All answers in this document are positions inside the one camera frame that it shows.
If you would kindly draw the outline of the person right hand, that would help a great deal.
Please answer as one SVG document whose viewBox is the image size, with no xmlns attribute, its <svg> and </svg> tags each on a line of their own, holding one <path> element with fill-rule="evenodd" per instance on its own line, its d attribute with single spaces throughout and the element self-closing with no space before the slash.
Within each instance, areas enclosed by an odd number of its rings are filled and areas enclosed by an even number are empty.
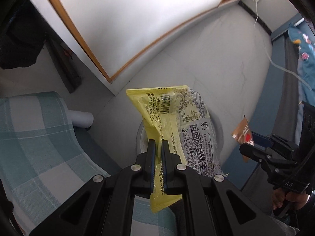
<svg viewBox="0 0 315 236">
<path fill-rule="evenodd" d="M 285 200 L 293 202 L 296 209 L 301 209 L 307 204 L 309 198 L 310 195 L 305 192 L 301 194 L 294 192 L 285 193 L 281 188 L 278 188 L 272 194 L 272 209 L 281 208 Z"/>
</svg>

